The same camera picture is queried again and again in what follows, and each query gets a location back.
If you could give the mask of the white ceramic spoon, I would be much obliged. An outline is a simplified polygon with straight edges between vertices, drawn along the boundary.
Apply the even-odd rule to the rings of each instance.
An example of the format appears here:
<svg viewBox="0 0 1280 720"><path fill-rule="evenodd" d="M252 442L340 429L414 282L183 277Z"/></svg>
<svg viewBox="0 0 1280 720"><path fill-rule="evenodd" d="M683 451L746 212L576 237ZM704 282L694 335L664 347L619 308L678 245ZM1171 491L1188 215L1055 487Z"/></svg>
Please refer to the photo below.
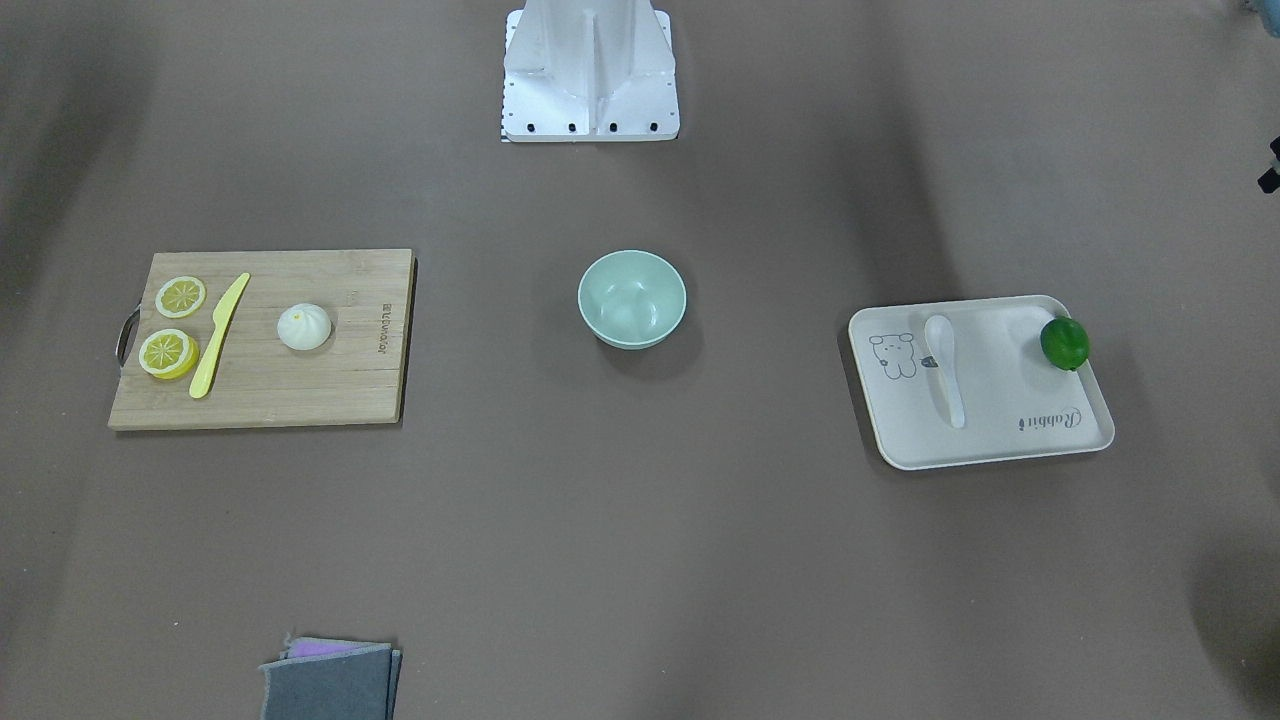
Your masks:
<svg viewBox="0 0 1280 720"><path fill-rule="evenodd" d="M966 413L957 380L957 346L951 320L934 314L925 320L925 341L941 373L941 387L946 398L948 423L955 429L966 425Z"/></svg>

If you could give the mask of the light green bowl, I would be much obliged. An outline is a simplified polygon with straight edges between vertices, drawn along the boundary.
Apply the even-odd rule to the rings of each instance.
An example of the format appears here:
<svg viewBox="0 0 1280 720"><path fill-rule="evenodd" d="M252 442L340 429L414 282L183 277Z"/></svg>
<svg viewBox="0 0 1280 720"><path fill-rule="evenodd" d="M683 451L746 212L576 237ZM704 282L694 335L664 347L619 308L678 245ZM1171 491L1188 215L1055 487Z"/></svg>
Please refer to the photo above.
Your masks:
<svg viewBox="0 0 1280 720"><path fill-rule="evenodd" d="M662 256L626 249L598 258L581 275L579 313L602 342L650 348L671 336L689 306L687 286Z"/></svg>

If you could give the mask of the cream rabbit tray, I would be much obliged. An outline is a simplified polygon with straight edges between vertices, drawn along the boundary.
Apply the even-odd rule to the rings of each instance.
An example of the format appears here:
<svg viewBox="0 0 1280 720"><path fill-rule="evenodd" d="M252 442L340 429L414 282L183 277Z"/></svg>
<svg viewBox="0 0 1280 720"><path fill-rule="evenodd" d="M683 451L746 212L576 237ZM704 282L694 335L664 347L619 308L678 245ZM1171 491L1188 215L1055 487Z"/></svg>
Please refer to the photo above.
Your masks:
<svg viewBox="0 0 1280 720"><path fill-rule="evenodd" d="M925 320L955 329L966 425L948 423ZM915 471L1107 448L1115 424L1088 364L1053 366L1041 328L1068 307L1048 295L865 307L847 324L881 456Z"/></svg>

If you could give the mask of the bamboo cutting board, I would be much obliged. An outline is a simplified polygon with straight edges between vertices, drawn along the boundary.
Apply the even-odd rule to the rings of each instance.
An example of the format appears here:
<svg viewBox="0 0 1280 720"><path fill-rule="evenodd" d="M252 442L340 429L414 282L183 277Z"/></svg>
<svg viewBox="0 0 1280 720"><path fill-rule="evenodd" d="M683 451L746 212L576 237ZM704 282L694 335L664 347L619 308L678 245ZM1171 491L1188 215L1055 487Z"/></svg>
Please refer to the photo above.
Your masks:
<svg viewBox="0 0 1280 720"><path fill-rule="evenodd" d="M416 282L411 250L157 252L140 300L138 338L175 327L205 350L218 300L244 272L251 282L236 309L209 395L191 398L188 377L159 380L129 357L108 419L111 429L398 421ZM154 299L178 275L202 279L207 299L193 315L168 319L156 313ZM316 304L328 311L333 332L319 348L294 351L278 340L276 320L296 304Z"/></svg>

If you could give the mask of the yellow plastic knife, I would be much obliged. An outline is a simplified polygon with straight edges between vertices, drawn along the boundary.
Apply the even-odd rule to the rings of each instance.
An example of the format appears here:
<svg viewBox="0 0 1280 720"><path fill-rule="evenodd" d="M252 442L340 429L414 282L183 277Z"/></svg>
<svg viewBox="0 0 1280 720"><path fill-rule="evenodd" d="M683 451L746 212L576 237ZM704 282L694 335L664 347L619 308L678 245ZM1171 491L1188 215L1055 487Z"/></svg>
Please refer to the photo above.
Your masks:
<svg viewBox="0 0 1280 720"><path fill-rule="evenodd" d="M223 345L241 297L251 282L251 277L248 272L241 273L221 295L212 310L212 333L195 369L189 384L191 398L205 398L212 388Z"/></svg>

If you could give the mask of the green lime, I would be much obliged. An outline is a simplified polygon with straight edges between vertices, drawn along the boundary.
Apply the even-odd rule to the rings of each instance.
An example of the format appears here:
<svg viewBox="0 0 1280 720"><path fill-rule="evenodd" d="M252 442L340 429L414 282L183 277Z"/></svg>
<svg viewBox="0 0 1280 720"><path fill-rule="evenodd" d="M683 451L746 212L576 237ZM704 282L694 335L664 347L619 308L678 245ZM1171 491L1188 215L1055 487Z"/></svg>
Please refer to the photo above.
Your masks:
<svg viewBox="0 0 1280 720"><path fill-rule="evenodd" d="M1039 347L1044 357L1057 369L1076 372L1091 357L1091 337L1075 319L1059 315L1039 331Z"/></svg>

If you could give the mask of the grey folded cloth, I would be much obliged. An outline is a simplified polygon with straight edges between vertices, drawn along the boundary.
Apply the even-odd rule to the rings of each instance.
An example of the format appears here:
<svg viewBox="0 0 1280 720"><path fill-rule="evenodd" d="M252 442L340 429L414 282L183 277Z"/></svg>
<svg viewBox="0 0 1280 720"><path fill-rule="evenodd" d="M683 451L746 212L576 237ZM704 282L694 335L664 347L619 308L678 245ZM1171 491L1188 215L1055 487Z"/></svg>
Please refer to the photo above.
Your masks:
<svg viewBox="0 0 1280 720"><path fill-rule="evenodd" d="M402 652L389 643L264 664L261 719L392 719Z"/></svg>

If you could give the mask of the purple cloth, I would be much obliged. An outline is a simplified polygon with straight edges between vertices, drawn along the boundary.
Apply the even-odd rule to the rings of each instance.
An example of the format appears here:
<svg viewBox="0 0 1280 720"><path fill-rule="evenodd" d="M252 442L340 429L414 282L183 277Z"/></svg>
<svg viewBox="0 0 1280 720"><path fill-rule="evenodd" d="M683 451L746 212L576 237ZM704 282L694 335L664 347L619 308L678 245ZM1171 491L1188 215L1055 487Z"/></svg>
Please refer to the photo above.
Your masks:
<svg viewBox="0 0 1280 720"><path fill-rule="evenodd" d="M280 660L319 657L335 653L349 653L358 650L376 648L379 643L367 641L346 641L316 637L291 637Z"/></svg>

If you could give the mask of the upper lemon slice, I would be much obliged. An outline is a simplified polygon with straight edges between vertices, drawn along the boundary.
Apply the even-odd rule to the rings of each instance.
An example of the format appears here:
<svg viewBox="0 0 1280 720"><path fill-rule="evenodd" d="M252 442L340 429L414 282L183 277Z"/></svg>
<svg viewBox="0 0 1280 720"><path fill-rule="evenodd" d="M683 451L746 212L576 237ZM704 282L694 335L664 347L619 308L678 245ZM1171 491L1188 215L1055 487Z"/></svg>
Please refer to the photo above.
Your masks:
<svg viewBox="0 0 1280 720"><path fill-rule="evenodd" d="M207 287L195 275L178 275L166 281L156 292L156 313L168 319L182 319L197 313L207 299Z"/></svg>

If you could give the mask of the lemon slice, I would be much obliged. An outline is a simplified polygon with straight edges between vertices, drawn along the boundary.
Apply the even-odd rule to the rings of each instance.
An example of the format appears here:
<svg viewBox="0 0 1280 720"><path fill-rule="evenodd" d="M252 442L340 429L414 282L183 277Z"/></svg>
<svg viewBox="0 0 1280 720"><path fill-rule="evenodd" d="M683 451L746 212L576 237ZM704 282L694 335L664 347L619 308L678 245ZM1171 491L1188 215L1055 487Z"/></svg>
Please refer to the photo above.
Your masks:
<svg viewBox="0 0 1280 720"><path fill-rule="evenodd" d="M192 372L200 359L198 341L177 328L147 336L137 350L137 363L145 373L159 380L174 380Z"/></svg>
<svg viewBox="0 0 1280 720"><path fill-rule="evenodd" d="M166 281L156 292L156 313L168 319L182 319L197 313L207 299L207 287L195 275L178 275Z"/></svg>

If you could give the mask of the lower lemon slice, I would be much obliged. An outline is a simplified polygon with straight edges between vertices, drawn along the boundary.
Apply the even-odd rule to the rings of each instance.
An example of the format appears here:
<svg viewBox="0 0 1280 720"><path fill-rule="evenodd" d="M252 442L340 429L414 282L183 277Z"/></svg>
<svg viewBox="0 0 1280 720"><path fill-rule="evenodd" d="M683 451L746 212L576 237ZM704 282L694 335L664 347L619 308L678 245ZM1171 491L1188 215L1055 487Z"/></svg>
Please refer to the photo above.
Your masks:
<svg viewBox="0 0 1280 720"><path fill-rule="evenodd" d="M145 373L159 380L174 380L192 372L200 359L198 341L177 328L147 336L137 350L137 363Z"/></svg>

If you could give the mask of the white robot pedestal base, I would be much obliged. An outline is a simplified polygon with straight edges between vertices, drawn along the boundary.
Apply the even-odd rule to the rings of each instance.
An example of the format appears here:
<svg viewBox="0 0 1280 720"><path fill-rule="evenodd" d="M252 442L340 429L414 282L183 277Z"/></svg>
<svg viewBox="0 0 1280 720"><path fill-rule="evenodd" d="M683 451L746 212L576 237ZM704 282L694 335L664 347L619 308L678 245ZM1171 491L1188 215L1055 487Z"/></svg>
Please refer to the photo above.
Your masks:
<svg viewBox="0 0 1280 720"><path fill-rule="evenodd" d="M669 14L649 1L527 1L506 17L500 140L678 137Z"/></svg>

